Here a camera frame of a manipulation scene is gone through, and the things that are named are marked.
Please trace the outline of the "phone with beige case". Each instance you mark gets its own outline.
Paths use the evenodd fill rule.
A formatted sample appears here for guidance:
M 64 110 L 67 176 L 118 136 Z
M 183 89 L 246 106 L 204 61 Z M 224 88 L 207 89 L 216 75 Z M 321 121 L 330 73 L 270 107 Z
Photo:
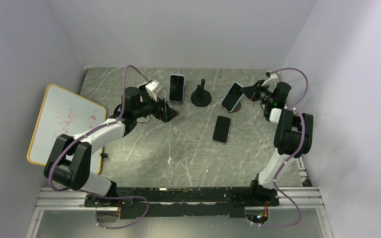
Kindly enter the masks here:
M 146 86 L 148 85 L 149 83 L 144 83 L 144 84 L 141 84 L 138 86 L 139 90 L 140 90 L 140 95 L 142 95 L 143 97 L 148 97 L 148 92 L 147 92 L 147 88 Z

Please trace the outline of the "phone with lilac case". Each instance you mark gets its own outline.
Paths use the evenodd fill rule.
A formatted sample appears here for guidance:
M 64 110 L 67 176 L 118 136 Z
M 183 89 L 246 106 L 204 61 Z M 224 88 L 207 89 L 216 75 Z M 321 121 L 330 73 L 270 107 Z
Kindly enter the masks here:
M 185 98 L 185 76 L 171 74 L 169 83 L 169 101 L 182 103 Z

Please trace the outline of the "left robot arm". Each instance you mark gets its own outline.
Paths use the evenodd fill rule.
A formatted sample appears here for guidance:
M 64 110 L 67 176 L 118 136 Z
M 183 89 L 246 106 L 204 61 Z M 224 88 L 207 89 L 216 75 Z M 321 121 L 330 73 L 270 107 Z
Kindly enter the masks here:
M 122 103 L 102 124 L 87 132 L 70 136 L 61 134 L 55 140 L 44 169 L 49 186 L 57 182 L 64 189 L 86 191 L 105 206 L 115 204 L 118 198 L 115 182 L 91 172 L 92 155 L 108 143 L 128 135 L 138 118 L 153 116 L 167 123 L 179 116 L 166 100 L 151 97 L 143 87 L 123 90 Z

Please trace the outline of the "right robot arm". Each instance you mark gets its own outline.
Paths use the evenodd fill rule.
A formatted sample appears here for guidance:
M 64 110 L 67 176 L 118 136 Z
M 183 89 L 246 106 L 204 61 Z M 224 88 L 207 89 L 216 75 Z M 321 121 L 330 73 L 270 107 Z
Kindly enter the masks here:
M 252 102 L 260 101 L 264 106 L 263 115 L 269 122 L 277 125 L 273 146 L 275 148 L 267 166 L 251 181 L 248 190 L 238 195 L 239 199 L 248 198 L 253 205 L 274 202 L 277 196 L 277 183 L 282 173 L 312 146 L 313 122 L 311 114 L 298 113 L 295 108 L 286 108 L 286 99 L 291 86 L 284 82 L 276 84 L 270 92 L 265 81 L 243 87 L 241 92 Z

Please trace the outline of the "phone with light blue case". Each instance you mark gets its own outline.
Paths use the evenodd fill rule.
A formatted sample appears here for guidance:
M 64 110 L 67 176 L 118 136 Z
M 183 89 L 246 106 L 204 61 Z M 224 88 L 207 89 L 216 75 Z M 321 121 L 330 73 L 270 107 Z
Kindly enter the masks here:
M 231 113 L 243 97 L 242 85 L 234 82 L 229 88 L 225 97 L 221 101 L 221 106 L 229 113 Z

